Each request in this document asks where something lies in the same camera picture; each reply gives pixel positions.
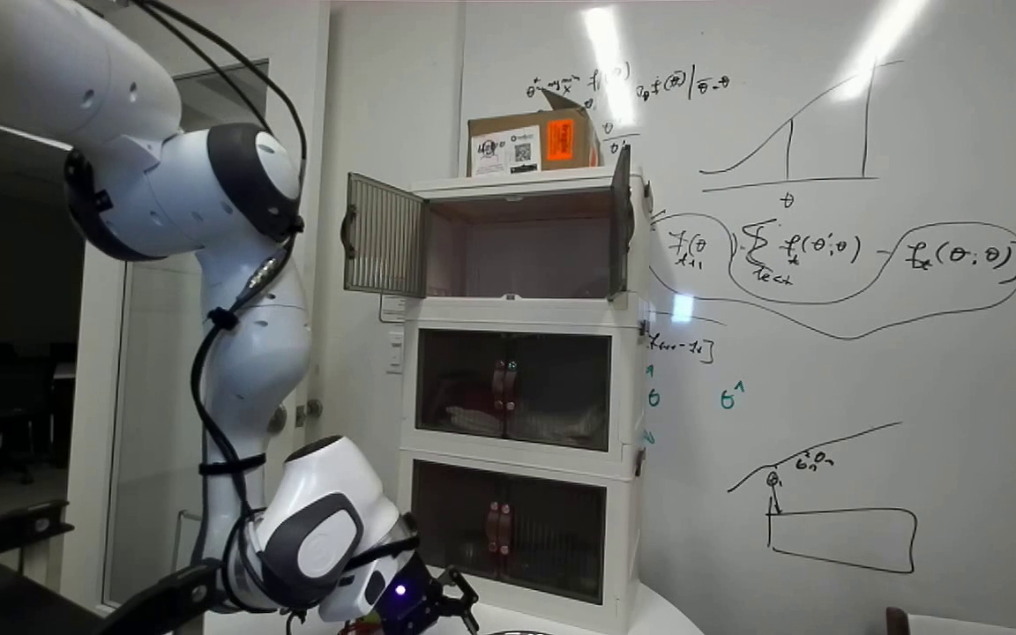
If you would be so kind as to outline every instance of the black object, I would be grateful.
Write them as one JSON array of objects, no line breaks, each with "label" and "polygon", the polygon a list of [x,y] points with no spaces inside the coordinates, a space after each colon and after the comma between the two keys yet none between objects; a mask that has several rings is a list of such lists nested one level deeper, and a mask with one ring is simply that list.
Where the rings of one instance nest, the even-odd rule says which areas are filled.
[{"label": "black object", "polygon": [[0,473],[32,483],[32,462],[48,447],[53,422],[53,359],[18,356],[0,344]]},{"label": "black object", "polygon": [[[313,575],[299,573],[299,547],[306,543],[306,535],[317,527],[326,527],[337,515],[348,518],[358,527],[358,532],[348,535],[345,554],[332,566],[332,573],[326,578],[313,578]],[[359,547],[359,535],[365,535],[365,523],[359,523],[359,515],[345,494],[327,494],[327,498],[317,498],[306,508],[292,512],[268,535],[268,547],[257,554],[265,596],[273,596],[274,605],[282,605],[298,615],[317,608],[338,586],[345,560]]]},{"label": "black object", "polygon": [[99,619],[0,566],[0,635],[96,635]]},{"label": "black object", "polygon": [[72,191],[72,215],[86,241],[117,261],[154,261],[128,248],[107,224],[101,211],[113,207],[113,197],[96,186],[91,162],[80,152],[64,160],[64,184]]},{"label": "black object", "polygon": [[375,615],[382,619],[386,635],[420,635],[439,619],[464,619],[466,630],[477,635],[479,630],[474,619],[477,599],[479,596],[454,569],[444,569],[434,578],[420,559],[408,559],[408,566],[393,578],[393,586],[375,605]]},{"label": "black object", "polygon": [[900,608],[885,608],[885,635],[909,635],[908,615]]},{"label": "black object", "polygon": [[299,201],[287,197],[265,173],[262,157],[274,148],[262,146],[262,127],[253,124],[221,124],[207,132],[207,160],[219,186],[247,224],[268,235],[287,241],[302,228]]},{"label": "black object", "polygon": [[64,506],[66,501],[56,501],[48,508],[21,508],[21,512],[0,515],[0,552],[18,552],[27,543],[43,543],[48,535],[72,532],[74,527],[61,518]]},{"label": "black object", "polygon": [[219,605],[217,594],[219,560],[197,560],[185,573],[159,578],[133,599],[120,605],[96,635],[161,635],[201,619]]},{"label": "black object", "polygon": [[79,372],[56,366],[53,381],[48,381],[48,420],[53,420],[53,447],[48,447],[48,462],[56,469],[72,465],[72,442],[74,442],[74,392],[79,392]]}]

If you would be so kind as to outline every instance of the white robotic arm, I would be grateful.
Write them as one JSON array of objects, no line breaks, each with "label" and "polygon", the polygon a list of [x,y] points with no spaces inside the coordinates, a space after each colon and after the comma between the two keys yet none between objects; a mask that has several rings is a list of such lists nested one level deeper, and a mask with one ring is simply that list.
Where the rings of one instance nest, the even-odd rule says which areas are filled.
[{"label": "white robotic arm", "polygon": [[405,523],[345,438],[298,451],[265,512],[247,498],[268,420],[312,352],[291,265],[298,157],[252,124],[181,132],[174,79],[74,0],[0,0],[0,127],[74,148],[72,211],[110,259],[197,253],[213,329],[193,362],[204,378],[191,381],[207,432],[193,559],[219,560],[219,594],[247,612],[322,608],[327,621],[382,612],[397,630],[434,623],[448,608],[441,581],[426,578]]}]

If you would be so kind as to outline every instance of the cabinet shelf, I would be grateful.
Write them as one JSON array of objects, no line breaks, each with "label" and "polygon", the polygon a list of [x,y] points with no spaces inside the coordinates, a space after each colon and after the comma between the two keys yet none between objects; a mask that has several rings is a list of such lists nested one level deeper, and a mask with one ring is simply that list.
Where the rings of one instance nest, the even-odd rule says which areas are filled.
[{"label": "cabinet shelf", "polygon": [[632,298],[622,301],[529,301],[529,298],[426,298],[417,307],[420,324],[434,329],[518,329],[518,331],[623,331],[648,318]]},{"label": "cabinet shelf", "polygon": [[623,630],[634,586],[634,483],[398,451],[398,506],[425,559],[454,566],[485,605]]},{"label": "cabinet shelf", "polygon": [[405,432],[404,451],[417,451],[452,465],[479,465],[498,473],[547,473],[547,478],[574,478],[592,483],[622,483],[634,480],[634,447],[622,444],[613,451],[587,451],[564,444],[526,444],[507,438],[477,438],[452,432]]},{"label": "cabinet shelf", "polygon": [[629,293],[634,233],[629,152],[578,181],[464,181],[404,191],[348,173],[345,288],[393,298]]},{"label": "cabinet shelf", "polygon": [[417,432],[609,444],[609,338],[420,329]]}]

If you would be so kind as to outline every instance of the handwritten equation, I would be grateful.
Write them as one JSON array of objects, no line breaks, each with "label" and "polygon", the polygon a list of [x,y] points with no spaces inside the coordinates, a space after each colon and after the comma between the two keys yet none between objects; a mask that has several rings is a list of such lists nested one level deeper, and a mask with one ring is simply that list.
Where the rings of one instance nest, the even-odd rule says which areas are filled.
[{"label": "handwritten equation", "polygon": [[[591,67],[562,75],[532,75],[524,87],[526,99],[564,97],[592,108],[609,87],[632,92],[641,106],[648,101],[698,101],[716,99],[734,87],[734,79],[723,70],[702,70],[698,65],[673,65],[665,70],[634,75],[632,65],[622,67]],[[604,134],[613,134],[613,124],[592,108]]]},{"label": "handwritten equation", "polygon": [[648,352],[689,352],[698,362],[716,362],[716,338],[711,337],[666,337],[666,331],[648,331],[647,337]]},{"label": "handwritten equation", "polygon": [[655,233],[672,274],[654,274],[672,288],[727,288],[702,293],[702,305],[752,305],[833,338],[988,311],[1016,293],[1016,233],[996,224],[928,224],[873,235],[665,211]]}]

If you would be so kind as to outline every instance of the table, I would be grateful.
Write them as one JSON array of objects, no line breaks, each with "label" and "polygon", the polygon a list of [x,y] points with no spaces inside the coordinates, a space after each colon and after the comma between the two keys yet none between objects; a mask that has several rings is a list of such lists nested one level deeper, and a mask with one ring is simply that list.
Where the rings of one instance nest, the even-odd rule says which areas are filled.
[{"label": "table", "polygon": [[91,635],[99,619],[0,566],[0,635]]},{"label": "table", "polygon": [[[647,581],[634,586],[634,608],[632,608],[632,629],[629,635],[702,635],[698,623],[692,623],[672,599],[665,599]],[[516,615],[505,608],[477,605],[479,630],[536,630],[536,635],[598,635],[587,629],[567,629],[562,621],[542,621],[532,615]],[[265,615],[204,615],[201,635],[282,635],[287,619],[265,619]],[[292,623],[292,635],[338,635],[338,623]],[[464,621],[439,621],[432,635],[466,635]]]}]

